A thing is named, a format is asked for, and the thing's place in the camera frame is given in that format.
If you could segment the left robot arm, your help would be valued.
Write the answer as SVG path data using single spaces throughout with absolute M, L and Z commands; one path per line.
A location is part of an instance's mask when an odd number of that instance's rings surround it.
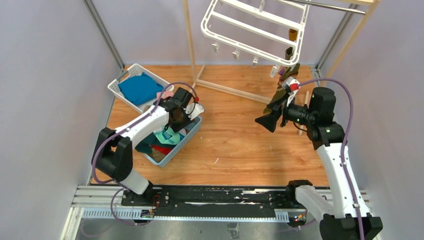
M 139 205 L 150 205 L 154 199 L 150 190 L 153 185 L 134 168 L 135 146 L 159 128 L 179 132 L 204 111 L 197 94 L 181 87 L 172 96 L 159 97 L 148 111 L 134 120 L 99 132 L 91 160 L 92 172 L 99 170 L 132 191 Z

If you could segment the pink patterned sock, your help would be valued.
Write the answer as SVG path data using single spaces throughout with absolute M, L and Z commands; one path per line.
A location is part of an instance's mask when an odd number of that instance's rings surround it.
M 161 98 L 166 99 L 168 97 L 172 97 L 173 95 L 174 95 L 173 91 L 165 91 L 165 92 L 162 93 Z

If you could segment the dark green sock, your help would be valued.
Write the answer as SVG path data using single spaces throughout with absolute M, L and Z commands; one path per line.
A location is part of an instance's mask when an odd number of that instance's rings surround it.
M 144 154 L 152 154 L 152 145 L 160 146 L 161 144 L 154 134 L 150 134 L 135 146 L 135 150 Z

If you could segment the white clip sock hanger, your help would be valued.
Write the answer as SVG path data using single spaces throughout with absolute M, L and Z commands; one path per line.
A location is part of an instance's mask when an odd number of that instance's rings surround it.
M 289 30 L 294 30 L 295 32 L 297 32 L 297 35 L 294 37 L 293 40 L 291 40 L 289 37 L 284 38 L 282 36 L 278 36 L 276 34 L 270 33 L 263 29 L 254 27 L 247 23 L 231 18 L 227 15 L 216 12 L 215 8 L 218 4 L 218 1 L 212 0 L 205 13 L 205 16 L 203 17 L 201 21 L 200 28 L 205 37 L 215 41 L 215 43 L 213 44 L 215 53 L 218 52 L 219 44 L 222 43 L 222 44 L 235 48 L 235 52 L 233 53 L 233 55 L 236 59 L 238 58 L 239 51 L 252 54 L 254 56 L 254 61 L 252 62 L 253 67 L 257 65 L 258 58 L 271 61 L 275 63 L 275 66 L 273 67 L 270 73 L 271 77 L 275 76 L 275 74 L 278 71 L 278 67 L 281 67 L 281 66 L 293 67 L 296 64 L 298 64 L 299 58 L 300 58 L 300 52 L 302 48 L 302 43 L 303 43 L 303 35 L 304 35 L 306 21 L 307 21 L 307 17 L 309 13 L 309 8 L 310 8 L 310 6 L 308 5 L 309 3 L 308 1 L 303 5 L 297 4 L 297 3 L 291 3 L 290 1 L 287 1 L 287 0 L 281 1 L 281 3 L 283 4 L 291 5 L 302 10 L 302 20 L 300 21 L 300 23 L 297 23 L 287 18 L 283 18 L 275 14 L 269 13 L 267 11 L 264 11 L 263 10 L 265 5 L 264 1 L 261 1 L 260 7 L 251 6 L 239 0 L 223 0 L 222 3 L 227 4 L 235 9 L 241 10 L 242 12 L 247 13 L 251 16 L 254 16 L 257 19 L 266 20 L 270 23 L 287 27 Z M 232 39 L 230 37 L 224 36 L 222 34 L 213 32 L 211 30 L 211 25 L 209 24 L 212 18 L 228 23 L 236 28 L 246 30 L 257 36 L 264 37 L 273 42 L 283 44 L 287 46 L 288 48 L 292 49 L 292 55 L 290 55 L 289 57 L 280 57 L 275 54 L 256 48 L 254 46 L 251 46 L 243 42 L 237 41 L 235 39 Z

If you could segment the teal and white sock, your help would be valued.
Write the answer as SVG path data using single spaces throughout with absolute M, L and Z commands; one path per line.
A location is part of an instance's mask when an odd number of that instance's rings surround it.
M 187 135 L 187 131 L 183 128 L 178 132 L 174 132 L 174 130 L 170 127 L 166 130 L 162 127 L 155 130 L 153 132 L 153 135 L 158 139 L 161 144 L 177 145 Z

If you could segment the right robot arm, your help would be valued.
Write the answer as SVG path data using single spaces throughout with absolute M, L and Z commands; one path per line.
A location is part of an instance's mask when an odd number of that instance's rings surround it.
M 287 185 L 286 203 L 294 209 L 304 206 L 319 223 L 323 240 L 373 240 L 383 229 L 380 217 L 373 216 L 363 200 L 351 168 L 347 131 L 334 121 L 336 96 L 333 90 L 316 87 L 308 105 L 291 101 L 289 87 L 268 105 L 270 113 L 255 122 L 274 132 L 278 120 L 304 125 L 306 135 L 320 157 L 332 195 L 328 202 L 308 180 L 292 180 Z

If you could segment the olive striped sock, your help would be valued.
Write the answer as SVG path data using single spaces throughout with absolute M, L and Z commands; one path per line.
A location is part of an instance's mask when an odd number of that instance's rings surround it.
M 287 48 L 285 51 L 285 59 L 290 60 L 293 54 L 294 54 L 293 47 Z M 283 97 L 283 95 L 285 94 L 284 87 L 282 86 L 283 82 L 289 77 L 296 77 L 299 73 L 299 69 L 300 69 L 300 63 L 297 63 L 295 66 L 292 66 L 292 67 L 285 67 L 285 73 L 279 77 L 276 92 L 273 95 L 270 103 L 273 103 Z M 271 108 L 267 106 L 263 110 L 263 114 L 268 114 L 270 111 L 271 111 Z
M 288 31 L 288 38 L 292 42 L 296 42 L 298 37 L 298 31 L 296 29 L 290 28 Z

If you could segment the beige sock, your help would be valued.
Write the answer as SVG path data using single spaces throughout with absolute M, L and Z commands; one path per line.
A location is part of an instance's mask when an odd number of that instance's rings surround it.
M 151 147 L 164 155 L 168 155 L 173 150 L 172 147 L 164 147 L 159 145 L 151 145 Z

